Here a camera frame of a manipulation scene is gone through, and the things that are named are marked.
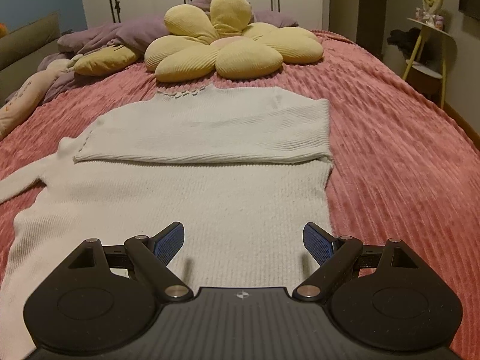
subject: sweater sleeve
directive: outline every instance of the sweater sleeve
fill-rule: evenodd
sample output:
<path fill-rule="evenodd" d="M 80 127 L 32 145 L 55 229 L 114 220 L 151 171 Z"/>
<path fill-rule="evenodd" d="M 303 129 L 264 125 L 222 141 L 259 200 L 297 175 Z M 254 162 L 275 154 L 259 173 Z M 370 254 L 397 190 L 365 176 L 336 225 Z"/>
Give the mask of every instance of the sweater sleeve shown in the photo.
<path fill-rule="evenodd" d="M 20 168 L 0 181 L 0 204 L 19 195 L 41 179 L 46 166 L 55 154 L 48 155 L 38 161 Z"/>

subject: ribbed pink bedspread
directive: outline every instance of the ribbed pink bedspread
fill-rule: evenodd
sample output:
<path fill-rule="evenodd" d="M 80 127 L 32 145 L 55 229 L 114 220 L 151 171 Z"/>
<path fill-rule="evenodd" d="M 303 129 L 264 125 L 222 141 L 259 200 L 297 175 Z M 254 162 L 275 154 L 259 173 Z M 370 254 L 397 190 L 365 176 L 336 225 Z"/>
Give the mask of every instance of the ribbed pink bedspread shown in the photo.
<path fill-rule="evenodd" d="M 465 359 L 480 359 L 480 153 L 443 111 L 372 55 L 330 33 L 325 59 L 284 65 L 268 78 L 232 82 L 213 74 L 219 88 L 279 86 L 331 104 L 334 169 L 327 193 L 337 235 L 382 244 L 400 237 L 459 295 L 464 318 L 452 344 Z M 90 86 L 59 95 L 38 108 L 0 142 L 0 179 L 57 150 L 97 116 L 148 100 L 157 86 L 143 63 Z M 15 215 L 42 186 L 0 205 L 0 279 L 14 240 Z"/>

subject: plush toy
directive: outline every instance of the plush toy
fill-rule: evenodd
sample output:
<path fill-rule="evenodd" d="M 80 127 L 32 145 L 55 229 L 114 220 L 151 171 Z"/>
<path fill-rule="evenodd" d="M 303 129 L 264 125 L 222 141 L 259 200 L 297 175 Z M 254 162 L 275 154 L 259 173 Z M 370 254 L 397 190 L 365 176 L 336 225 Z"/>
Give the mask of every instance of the plush toy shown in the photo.
<path fill-rule="evenodd" d="M 0 23 L 0 38 L 3 38 L 7 32 L 7 26 L 3 23 Z"/>
<path fill-rule="evenodd" d="M 193 5 L 177 5 L 164 18 L 173 35 L 150 44 L 147 69 L 164 83 L 197 79 L 214 69 L 238 80 L 271 74 L 283 62 L 309 64 L 322 58 L 323 47 L 312 32 L 249 24 L 250 18 L 246 0 L 212 0 L 210 18 Z"/>

